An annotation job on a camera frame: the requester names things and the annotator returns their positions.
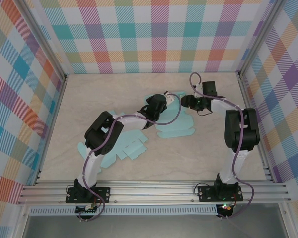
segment light blue cloth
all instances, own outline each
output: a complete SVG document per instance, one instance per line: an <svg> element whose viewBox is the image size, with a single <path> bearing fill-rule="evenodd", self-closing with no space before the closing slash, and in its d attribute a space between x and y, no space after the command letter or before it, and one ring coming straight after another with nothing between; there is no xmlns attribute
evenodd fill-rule
<svg viewBox="0 0 298 238"><path fill-rule="evenodd" d="M175 93L180 98L185 96L185 92L178 92ZM160 114L160 119L158 120L159 123L167 123L168 121L171 121L175 118L179 111L179 102L177 99L173 101L170 105L168 105L168 108ZM180 137L180 136L187 136L192 135L195 131L193 127L193 118L192 116L185 113L186 108L182 107L181 112L177 120L175 120L173 123L169 125L156 125L155 128L159 130L158 136L161 138L172 138L172 137Z"/></svg>
<svg viewBox="0 0 298 238"><path fill-rule="evenodd" d="M104 157L101 167L108 168L115 163L116 155L118 155L121 160L127 156L134 160L147 150L147 148L143 145L143 143L145 143L147 140L147 137L145 137L140 130L130 130L121 133L114 148ZM80 154L84 159L86 159L87 155L85 144L80 142L77 147Z"/></svg>

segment beige floor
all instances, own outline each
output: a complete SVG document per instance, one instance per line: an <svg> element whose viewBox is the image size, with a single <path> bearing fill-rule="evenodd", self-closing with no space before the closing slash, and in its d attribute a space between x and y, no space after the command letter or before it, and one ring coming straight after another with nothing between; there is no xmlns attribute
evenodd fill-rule
<svg viewBox="0 0 298 238"><path fill-rule="evenodd" d="M244 106L234 73L204 73L214 80L219 95ZM185 91L192 94L188 73L89 74L69 77L40 180L74 180L83 158L77 144L102 111L133 113L143 106L144 96ZM155 127L144 130L147 151L131 161L117 161L99 174L99 180L214 180L224 165L224 119L212 114L194 119L191 136L162 139ZM257 149L246 159L241 179L263 180L265 175Z"/></svg>

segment marble surface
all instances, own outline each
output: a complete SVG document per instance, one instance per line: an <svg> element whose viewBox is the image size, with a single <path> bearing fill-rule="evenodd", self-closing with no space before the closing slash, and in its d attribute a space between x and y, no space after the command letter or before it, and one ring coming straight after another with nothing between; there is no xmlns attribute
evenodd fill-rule
<svg viewBox="0 0 298 238"><path fill-rule="evenodd" d="M203 73L203 81L215 81L219 95L244 106L235 73ZM103 111L133 113L144 96L185 91L193 94L188 73L70 75L52 134L40 180L74 180L84 159L77 144ZM191 136L162 139L155 127L143 130L147 151L135 160L125 158L102 168L99 180L214 180L225 163L224 118L200 117L187 110L196 131ZM257 148L246 158L241 179L265 180Z"/></svg>

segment gray floor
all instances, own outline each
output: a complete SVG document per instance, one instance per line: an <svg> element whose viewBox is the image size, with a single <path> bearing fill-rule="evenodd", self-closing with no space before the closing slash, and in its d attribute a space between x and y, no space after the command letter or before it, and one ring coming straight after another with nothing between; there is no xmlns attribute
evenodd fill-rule
<svg viewBox="0 0 298 238"><path fill-rule="evenodd" d="M149 94L185 91L193 94L188 73L70 75L57 117L40 180L74 180L84 159L77 144L103 111L134 113ZM203 73L203 81L215 81L219 95L244 106L235 73ZM135 160L125 158L102 170L99 180L214 180L224 166L228 148L224 142L224 118L217 114L193 117L193 135L162 139L155 127L143 130L147 150ZM239 176L265 180L257 149L246 159Z"/></svg>
<svg viewBox="0 0 298 238"><path fill-rule="evenodd" d="M75 216L33 216L24 238L287 237L277 204L251 205L231 222L214 215L101 216L89 223L79 222Z"/></svg>

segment purple cable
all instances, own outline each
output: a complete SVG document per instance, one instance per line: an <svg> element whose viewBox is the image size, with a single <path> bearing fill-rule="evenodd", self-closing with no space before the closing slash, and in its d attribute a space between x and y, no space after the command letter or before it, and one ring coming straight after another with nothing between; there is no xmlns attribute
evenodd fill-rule
<svg viewBox="0 0 298 238"><path fill-rule="evenodd" d="M201 76L200 76L197 72L193 72L193 73L191 73L190 78L189 78L189 82L190 82L190 86L191 86L191 88L194 90L194 92L196 92L197 94L201 95L202 97L206 97L206 98L211 98L211 99L216 99L216 100L223 101L223 102L225 102L225 103L231 105L232 107L236 108L236 109L239 111L239 113L240 113L240 124L241 124L241 128L244 128L244 115L243 115L243 111L242 111L242 109L241 109L238 105L236 105L236 104L234 104L234 103L232 103L232 102L226 100L225 98L212 97L212 96L204 95L204 94L198 92L198 91L194 88L194 86L193 86L193 84L192 84L192 76L193 76L194 74L196 74L196 75L199 77L199 79L200 79L199 84L200 84L201 81L202 81ZM249 183L240 180L240 179L237 177L236 172L235 172L235 163L236 163L236 160L237 160L237 156L238 156L238 154L239 154L239 152L240 152L240 149L241 149L241 147L242 147L243 136L244 136L244 130L241 130L241 131L240 131L240 139L239 139L239 143L238 143L237 151L236 151L235 156L234 156L234 159L233 159L232 171L233 171L234 177L236 178L236 180L237 180L239 183L244 184L244 185L246 185L246 186L249 186L249 187L252 189L252 195L251 195L251 197L250 197L250 199L249 199L249 202L246 204L246 206L245 206L242 210L240 210L239 212L237 212L236 214L230 216L230 218L234 218L234 217L238 216L239 214L243 213L243 212L249 207L249 205L251 204L251 202L253 201L253 198L254 198L254 187L253 187L252 185L250 185Z"/></svg>
<svg viewBox="0 0 298 238"><path fill-rule="evenodd" d="M87 156L87 158L86 158L86 160L85 160L84 166L83 166L83 172L82 172L82 173L83 173L83 176L82 176L82 178L83 178L83 182L84 182L84 185L85 185L86 189L87 189L88 191L90 191L94 196L96 196L97 198L100 199L100 201L101 201L102 204L103 204L103 207L102 207L102 209L101 209L101 211L100 211L99 214L93 216L93 217L90 218L90 219L85 219L85 220L83 220L83 219L81 218L81 216L80 216L80 215L81 215L81 212L80 212L80 213L78 214L78 217L80 218L81 221L89 222L89 221L95 220L95 219L96 219L97 217L99 217L99 216L104 212L104 210L105 210L105 201L104 201L104 199L103 199L101 196L99 196L97 193L95 193L94 191L92 191L92 190L90 189L90 187L87 185L87 182L86 182L86 179L85 179L85 170L86 170L87 162L88 162L88 160L89 160L89 158L90 158L90 155L91 155L92 153L94 153L95 151L100 150L100 149L107 143L107 141L108 141L109 138L110 138L111 133L113 132L115 123L116 123L119 119L121 119L121 118L126 118L126 117L137 117L137 118L146 120L146 121L148 121L148 122L150 122L150 123L153 123L153 124L155 124L155 125L169 125L169 124L173 123L173 122L178 118L178 116L179 116L180 113L181 113L181 99L180 99L179 96L176 95L176 94L169 93L169 95L175 96L175 97L179 100L179 104L180 104L178 114L175 116L175 118L174 118L173 120L171 120L171 121L169 121L169 122L167 122L167 123L158 123L158 122L149 120L149 119L147 119L147 118L145 118L145 117L142 117L142 116L139 116L139 115L134 115L134 114L123 115L123 116L117 117L117 118L113 121L112 125L110 126L110 129L109 129L109 132L108 132L108 135L107 135L105 141L104 141L100 146L98 146L97 148L95 148L95 149L93 149L93 150L91 150L91 151L89 152L89 154L88 154L88 156Z"/></svg>

